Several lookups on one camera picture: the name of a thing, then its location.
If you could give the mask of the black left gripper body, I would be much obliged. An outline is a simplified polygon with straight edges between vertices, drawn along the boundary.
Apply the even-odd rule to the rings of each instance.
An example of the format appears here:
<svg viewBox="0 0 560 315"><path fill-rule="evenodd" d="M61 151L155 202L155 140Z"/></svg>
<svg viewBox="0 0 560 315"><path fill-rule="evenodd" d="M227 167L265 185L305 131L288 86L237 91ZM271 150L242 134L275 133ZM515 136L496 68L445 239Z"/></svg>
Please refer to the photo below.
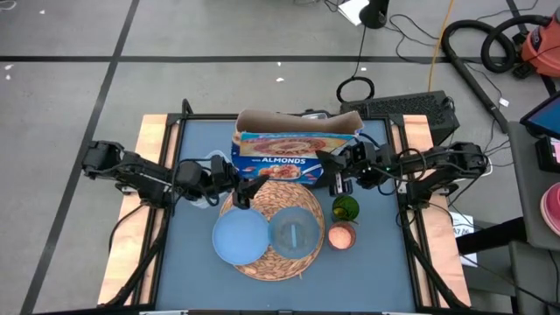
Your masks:
<svg viewBox="0 0 560 315"><path fill-rule="evenodd" d="M213 155L210 158L210 165L210 195L212 197L218 196L225 191L233 191L234 194L242 196L242 179L231 163L222 156Z"/></svg>

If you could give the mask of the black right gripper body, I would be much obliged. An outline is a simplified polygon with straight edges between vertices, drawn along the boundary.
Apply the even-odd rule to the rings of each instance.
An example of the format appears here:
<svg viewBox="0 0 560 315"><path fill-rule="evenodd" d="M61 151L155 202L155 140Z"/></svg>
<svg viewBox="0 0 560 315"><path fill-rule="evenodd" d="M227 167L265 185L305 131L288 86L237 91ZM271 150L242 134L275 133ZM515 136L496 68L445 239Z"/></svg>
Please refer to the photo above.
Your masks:
<svg viewBox="0 0 560 315"><path fill-rule="evenodd" d="M346 169L333 174L332 195L348 195L353 192L352 179L363 189L379 186L383 175L379 172L375 146L369 142L358 142L345 147L339 154L346 159Z"/></svg>

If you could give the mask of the blue almond cereal box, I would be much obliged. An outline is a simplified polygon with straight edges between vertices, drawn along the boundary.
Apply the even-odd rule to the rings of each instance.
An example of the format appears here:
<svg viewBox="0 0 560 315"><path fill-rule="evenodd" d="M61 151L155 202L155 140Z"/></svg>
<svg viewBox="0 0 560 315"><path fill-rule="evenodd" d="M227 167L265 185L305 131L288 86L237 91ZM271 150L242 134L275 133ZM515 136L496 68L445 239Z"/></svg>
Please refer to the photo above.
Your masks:
<svg viewBox="0 0 560 315"><path fill-rule="evenodd" d="M363 127L355 111L307 119L246 109L234 124L231 158L245 179L269 175L270 180L314 186L323 176L316 151L340 152Z"/></svg>

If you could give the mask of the round woven straw placemat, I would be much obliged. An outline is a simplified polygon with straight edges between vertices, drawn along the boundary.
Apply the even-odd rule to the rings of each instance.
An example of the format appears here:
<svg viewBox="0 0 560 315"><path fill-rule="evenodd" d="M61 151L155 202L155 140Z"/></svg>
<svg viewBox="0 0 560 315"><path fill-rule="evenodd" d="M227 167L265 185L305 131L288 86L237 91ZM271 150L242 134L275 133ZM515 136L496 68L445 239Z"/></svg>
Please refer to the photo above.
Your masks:
<svg viewBox="0 0 560 315"><path fill-rule="evenodd" d="M298 259L280 256L271 246L261 258L247 265L235 265L241 273L256 280L277 282L301 277L319 255L325 239L325 218L321 205L310 190L303 185L283 181L268 181L255 195L251 206L267 220L286 207L302 207L310 212L319 225L318 244L313 251Z"/></svg>

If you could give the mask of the blue plate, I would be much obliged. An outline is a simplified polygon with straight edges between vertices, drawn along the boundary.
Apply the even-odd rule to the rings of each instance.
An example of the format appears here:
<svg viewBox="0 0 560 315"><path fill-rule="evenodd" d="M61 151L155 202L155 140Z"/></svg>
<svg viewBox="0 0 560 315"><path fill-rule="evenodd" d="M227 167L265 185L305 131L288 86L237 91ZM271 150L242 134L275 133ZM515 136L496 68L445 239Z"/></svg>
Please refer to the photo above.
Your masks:
<svg viewBox="0 0 560 315"><path fill-rule="evenodd" d="M226 263L251 264L268 249L269 222L254 209L234 207L216 221L212 241L216 254Z"/></svg>

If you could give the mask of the green glass cup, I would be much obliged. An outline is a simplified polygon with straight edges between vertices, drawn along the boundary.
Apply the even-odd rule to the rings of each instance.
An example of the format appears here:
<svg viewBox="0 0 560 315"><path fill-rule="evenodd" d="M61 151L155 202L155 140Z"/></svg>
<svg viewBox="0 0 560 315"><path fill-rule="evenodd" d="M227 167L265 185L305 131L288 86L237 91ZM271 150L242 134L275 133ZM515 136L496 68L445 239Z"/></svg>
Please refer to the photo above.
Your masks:
<svg viewBox="0 0 560 315"><path fill-rule="evenodd" d="M344 207L347 210L348 220L344 221L355 222L360 213L359 203L356 199L349 195L342 195L334 200L334 202L332 203L332 213L335 207Z"/></svg>

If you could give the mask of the pale blue bowl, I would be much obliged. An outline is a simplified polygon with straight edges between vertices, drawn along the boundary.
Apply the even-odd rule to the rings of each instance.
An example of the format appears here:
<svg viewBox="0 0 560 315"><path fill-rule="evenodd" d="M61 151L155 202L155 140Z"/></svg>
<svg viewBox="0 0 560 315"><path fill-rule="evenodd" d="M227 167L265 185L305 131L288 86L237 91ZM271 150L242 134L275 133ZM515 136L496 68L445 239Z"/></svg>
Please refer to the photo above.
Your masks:
<svg viewBox="0 0 560 315"><path fill-rule="evenodd" d="M302 207L286 207L269 222L271 247L282 257L302 259L319 244L320 225L312 212Z"/></svg>

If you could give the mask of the orange glass of juice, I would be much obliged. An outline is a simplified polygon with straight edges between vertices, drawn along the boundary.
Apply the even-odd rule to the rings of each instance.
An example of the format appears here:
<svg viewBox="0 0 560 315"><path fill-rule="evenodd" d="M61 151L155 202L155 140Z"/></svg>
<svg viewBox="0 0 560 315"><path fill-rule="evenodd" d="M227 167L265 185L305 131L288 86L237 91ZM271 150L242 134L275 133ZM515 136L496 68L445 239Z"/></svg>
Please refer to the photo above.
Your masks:
<svg viewBox="0 0 560 315"><path fill-rule="evenodd" d="M346 221L335 222L329 227L327 240L335 250L350 249L356 241L354 227Z"/></svg>

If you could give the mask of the black computer case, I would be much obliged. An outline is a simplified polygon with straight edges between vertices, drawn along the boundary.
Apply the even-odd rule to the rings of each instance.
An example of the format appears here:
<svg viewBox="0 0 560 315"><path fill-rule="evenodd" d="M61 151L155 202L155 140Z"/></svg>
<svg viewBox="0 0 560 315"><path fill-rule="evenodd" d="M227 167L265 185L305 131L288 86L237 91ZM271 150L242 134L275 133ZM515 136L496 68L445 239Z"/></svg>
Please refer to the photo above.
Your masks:
<svg viewBox="0 0 560 315"><path fill-rule="evenodd" d="M434 144L441 144L460 126L454 100L443 90L350 101L339 108L341 114L354 110L363 119L382 115L426 116Z"/></svg>

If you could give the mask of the printed white paper sheet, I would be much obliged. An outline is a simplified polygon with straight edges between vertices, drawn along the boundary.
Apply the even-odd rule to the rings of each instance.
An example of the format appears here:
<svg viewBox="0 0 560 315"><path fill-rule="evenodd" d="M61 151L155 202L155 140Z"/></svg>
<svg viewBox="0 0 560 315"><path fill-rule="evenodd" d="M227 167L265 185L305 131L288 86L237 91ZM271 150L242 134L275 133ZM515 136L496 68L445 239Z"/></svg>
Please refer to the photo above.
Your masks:
<svg viewBox="0 0 560 315"><path fill-rule="evenodd" d="M456 238L463 235L474 233L477 228L474 226L473 217L470 215L451 212L453 233ZM477 267L477 255L459 255L460 261L464 266Z"/></svg>

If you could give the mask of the black round stand base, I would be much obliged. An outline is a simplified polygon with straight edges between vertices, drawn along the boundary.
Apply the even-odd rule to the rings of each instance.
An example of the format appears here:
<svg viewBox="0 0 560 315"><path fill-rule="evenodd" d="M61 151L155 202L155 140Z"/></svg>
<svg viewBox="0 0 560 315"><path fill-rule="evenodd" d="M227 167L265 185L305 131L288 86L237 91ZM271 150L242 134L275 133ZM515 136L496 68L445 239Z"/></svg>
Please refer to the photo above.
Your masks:
<svg viewBox="0 0 560 315"><path fill-rule="evenodd" d="M381 29L387 23L389 0L368 0L359 13L361 23L369 29Z"/></svg>

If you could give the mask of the grey desk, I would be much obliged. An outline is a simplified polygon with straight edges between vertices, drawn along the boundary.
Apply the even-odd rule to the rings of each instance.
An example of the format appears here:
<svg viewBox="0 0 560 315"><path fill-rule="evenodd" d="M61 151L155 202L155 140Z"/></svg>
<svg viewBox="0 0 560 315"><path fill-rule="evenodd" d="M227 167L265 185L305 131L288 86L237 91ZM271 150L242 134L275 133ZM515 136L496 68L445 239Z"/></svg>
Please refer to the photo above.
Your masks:
<svg viewBox="0 0 560 315"><path fill-rule="evenodd" d="M560 236L546 224L541 214L541 199L560 174L539 168L535 143L519 122L509 122L508 137L521 202L528 243L533 247L560 251Z"/></svg>

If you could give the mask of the black device with pink screen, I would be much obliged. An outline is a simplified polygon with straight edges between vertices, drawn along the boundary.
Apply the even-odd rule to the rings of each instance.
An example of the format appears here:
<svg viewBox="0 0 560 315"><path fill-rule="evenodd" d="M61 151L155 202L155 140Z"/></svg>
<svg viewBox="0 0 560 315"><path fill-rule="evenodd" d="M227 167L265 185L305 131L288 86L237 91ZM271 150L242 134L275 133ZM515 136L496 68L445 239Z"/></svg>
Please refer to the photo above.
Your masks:
<svg viewBox="0 0 560 315"><path fill-rule="evenodd" d="M560 140L545 136L535 143L535 151L542 171L560 173Z"/></svg>

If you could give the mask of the pink round object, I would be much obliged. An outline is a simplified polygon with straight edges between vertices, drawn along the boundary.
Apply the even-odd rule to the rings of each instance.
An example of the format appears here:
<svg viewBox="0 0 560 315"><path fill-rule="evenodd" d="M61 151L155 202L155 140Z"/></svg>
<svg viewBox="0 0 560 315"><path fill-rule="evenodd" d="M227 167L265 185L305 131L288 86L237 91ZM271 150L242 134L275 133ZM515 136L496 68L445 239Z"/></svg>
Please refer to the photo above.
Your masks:
<svg viewBox="0 0 560 315"><path fill-rule="evenodd" d="M540 201L541 215L549 229L560 237L560 182L552 185Z"/></svg>

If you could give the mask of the red vacuum cleaner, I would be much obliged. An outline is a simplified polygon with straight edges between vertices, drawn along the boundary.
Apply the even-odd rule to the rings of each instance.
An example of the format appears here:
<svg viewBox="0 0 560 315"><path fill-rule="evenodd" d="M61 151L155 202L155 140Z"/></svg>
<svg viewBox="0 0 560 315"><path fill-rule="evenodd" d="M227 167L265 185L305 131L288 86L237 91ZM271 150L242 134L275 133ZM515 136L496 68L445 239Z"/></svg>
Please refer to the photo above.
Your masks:
<svg viewBox="0 0 560 315"><path fill-rule="evenodd" d="M550 16L535 15L535 25L521 47L523 65L531 73L560 78L560 6Z"/></svg>

